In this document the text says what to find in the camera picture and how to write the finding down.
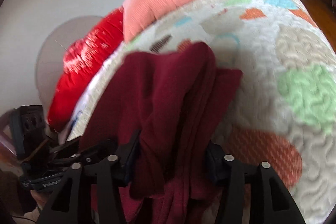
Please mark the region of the dark red knit garment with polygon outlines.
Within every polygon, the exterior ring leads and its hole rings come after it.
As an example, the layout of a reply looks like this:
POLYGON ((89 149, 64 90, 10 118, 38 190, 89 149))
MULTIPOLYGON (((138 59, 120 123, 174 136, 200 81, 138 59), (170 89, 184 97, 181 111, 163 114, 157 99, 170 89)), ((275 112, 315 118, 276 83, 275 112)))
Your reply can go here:
POLYGON ((128 223, 201 223, 217 193, 202 172, 204 151, 242 75, 217 67, 203 42, 180 52, 125 57, 79 147, 109 139, 125 144, 139 131, 134 180, 120 190, 128 223))

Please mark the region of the patchwork heart quilt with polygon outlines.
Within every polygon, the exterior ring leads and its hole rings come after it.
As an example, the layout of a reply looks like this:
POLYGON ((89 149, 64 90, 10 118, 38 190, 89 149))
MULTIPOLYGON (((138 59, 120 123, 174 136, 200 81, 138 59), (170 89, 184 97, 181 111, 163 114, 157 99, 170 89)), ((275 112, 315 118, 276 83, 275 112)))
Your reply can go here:
POLYGON ((243 73, 213 135, 244 162, 269 162, 306 223, 335 208, 335 53, 300 0, 195 0, 141 28, 103 63, 74 111, 82 136, 107 83, 132 51, 166 53, 203 41, 243 73))

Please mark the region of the round white headboard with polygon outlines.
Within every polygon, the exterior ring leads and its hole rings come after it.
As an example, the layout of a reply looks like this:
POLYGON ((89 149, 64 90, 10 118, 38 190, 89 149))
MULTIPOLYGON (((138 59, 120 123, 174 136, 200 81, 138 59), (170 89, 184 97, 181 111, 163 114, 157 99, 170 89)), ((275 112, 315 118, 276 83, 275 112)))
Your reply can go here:
POLYGON ((35 65, 35 86, 45 113, 49 110, 56 84, 63 73, 64 53, 101 19, 101 16, 88 15, 67 20, 45 39, 35 65))

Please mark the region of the red floral duvet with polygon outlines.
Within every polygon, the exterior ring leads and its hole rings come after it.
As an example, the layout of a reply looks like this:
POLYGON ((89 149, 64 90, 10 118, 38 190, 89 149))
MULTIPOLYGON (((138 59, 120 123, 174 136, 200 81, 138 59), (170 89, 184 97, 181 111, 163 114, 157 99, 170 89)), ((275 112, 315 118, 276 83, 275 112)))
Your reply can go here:
POLYGON ((122 21, 123 7, 119 7, 102 18, 64 53, 63 73, 47 114, 47 123, 56 132, 65 128, 81 95, 104 61, 123 41, 122 21))

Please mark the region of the pink pillow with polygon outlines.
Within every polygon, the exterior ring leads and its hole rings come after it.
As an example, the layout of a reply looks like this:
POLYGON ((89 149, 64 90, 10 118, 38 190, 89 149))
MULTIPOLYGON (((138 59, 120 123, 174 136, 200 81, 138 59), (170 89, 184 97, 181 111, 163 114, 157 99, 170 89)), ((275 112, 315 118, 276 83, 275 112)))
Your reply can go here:
POLYGON ((194 0, 125 0, 123 40, 128 43, 164 15, 194 0))

